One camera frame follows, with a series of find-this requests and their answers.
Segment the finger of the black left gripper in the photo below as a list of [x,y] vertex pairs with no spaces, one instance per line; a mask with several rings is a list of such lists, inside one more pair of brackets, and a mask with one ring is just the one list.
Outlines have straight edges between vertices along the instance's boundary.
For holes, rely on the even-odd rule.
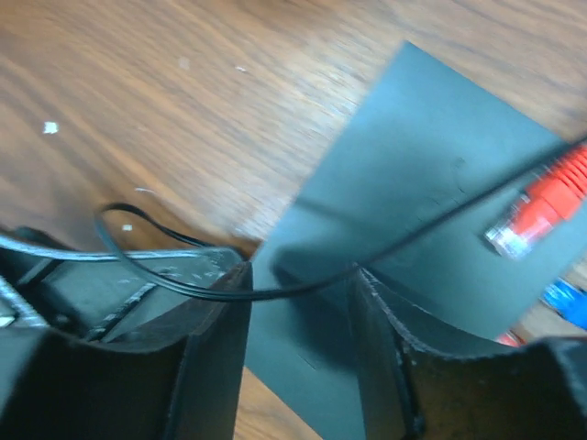
[[15,320],[1,339],[51,333],[84,342],[243,339],[243,308],[188,298],[116,257],[65,247],[28,227],[1,233],[1,304]]

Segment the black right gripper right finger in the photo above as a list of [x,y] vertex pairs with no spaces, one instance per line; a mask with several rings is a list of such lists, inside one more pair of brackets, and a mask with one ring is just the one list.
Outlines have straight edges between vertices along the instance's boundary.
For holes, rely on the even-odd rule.
[[370,439],[583,439],[586,341],[511,347],[462,331],[365,269],[349,320]]

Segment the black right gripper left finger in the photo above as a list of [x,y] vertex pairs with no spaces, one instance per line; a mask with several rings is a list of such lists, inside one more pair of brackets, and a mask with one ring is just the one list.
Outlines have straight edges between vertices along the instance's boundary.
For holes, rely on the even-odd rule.
[[84,342],[1,339],[4,439],[229,439],[243,339]]

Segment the black network switch box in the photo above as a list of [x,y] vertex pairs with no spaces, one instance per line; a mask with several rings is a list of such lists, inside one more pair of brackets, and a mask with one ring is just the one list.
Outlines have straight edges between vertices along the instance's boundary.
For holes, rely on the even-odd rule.
[[[362,261],[562,146],[560,138],[405,43],[254,255],[254,285],[319,281]],[[586,213],[520,260],[485,232],[525,187],[508,185],[374,266],[442,321],[489,339],[586,250]],[[326,439],[364,436],[342,285],[253,306],[246,364]]]

